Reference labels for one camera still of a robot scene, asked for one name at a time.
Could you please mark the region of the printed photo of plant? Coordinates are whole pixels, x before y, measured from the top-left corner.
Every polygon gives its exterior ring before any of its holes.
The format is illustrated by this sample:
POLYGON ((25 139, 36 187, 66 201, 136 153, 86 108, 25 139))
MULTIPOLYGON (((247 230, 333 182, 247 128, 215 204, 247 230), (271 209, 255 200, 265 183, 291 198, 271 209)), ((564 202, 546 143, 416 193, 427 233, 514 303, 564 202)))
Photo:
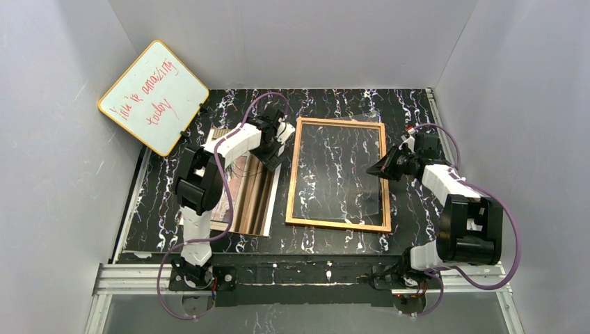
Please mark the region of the printed photo of plant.
POLYGON ((274 181, 279 167, 265 169, 250 153, 237 158, 225 171, 230 197, 223 194, 212 210, 211 225, 230 232, 263 235, 265 223, 271 215, 274 181))

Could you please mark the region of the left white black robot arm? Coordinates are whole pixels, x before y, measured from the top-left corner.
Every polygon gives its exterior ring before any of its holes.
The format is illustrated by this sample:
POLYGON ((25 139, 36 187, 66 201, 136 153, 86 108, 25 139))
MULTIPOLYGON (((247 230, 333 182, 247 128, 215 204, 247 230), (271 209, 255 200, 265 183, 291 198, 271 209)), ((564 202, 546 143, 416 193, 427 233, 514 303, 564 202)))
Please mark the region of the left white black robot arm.
POLYGON ((181 208, 183 242, 181 257, 201 267, 212 256, 210 243, 223 235, 210 237, 212 210, 223 194, 230 197, 225 171, 246 153, 252 154, 269 171, 282 163, 287 139, 295 132, 285 113, 267 109, 224 136, 204 145, 185 147, 175 179, 175 195, 181 208))

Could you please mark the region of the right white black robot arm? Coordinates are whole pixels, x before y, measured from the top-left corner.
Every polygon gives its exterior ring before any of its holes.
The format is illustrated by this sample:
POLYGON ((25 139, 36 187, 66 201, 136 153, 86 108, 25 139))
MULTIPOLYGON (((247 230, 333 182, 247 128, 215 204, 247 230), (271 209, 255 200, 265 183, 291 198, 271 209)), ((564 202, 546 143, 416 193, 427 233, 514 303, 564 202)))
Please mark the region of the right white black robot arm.
POLYGON ((466 186, 455 167, 441 158, 441 147, 434 134, 413 134, 367 169, 370 175, 396 182, 412 176, 442 205, 434 241, 407 248, 399 268, 419 272, 458 264, 497 264, 502 252, 502 206, 466 186))

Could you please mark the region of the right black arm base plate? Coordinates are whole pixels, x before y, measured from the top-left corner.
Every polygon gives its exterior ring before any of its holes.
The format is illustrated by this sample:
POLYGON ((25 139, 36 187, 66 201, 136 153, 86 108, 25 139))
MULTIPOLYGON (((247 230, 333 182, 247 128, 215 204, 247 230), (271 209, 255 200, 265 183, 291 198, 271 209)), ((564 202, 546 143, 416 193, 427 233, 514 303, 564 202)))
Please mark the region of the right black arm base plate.
POLYGON ((367 274, 369 284, 377 290, 424 289, 433 280, 433 274, 416 271, 410 267, 394 265, 374 265, 367 274))

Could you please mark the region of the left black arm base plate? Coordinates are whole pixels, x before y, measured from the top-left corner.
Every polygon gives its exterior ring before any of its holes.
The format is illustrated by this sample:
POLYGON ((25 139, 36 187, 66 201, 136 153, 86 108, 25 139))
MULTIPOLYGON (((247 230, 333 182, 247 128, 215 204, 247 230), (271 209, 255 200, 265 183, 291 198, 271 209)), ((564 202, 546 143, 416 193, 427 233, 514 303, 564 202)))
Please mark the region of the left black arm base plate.
POLYGON ((237 285, 234 267, 174 267, 168 280, 168 289, 174 292, 232 291, 237 285))

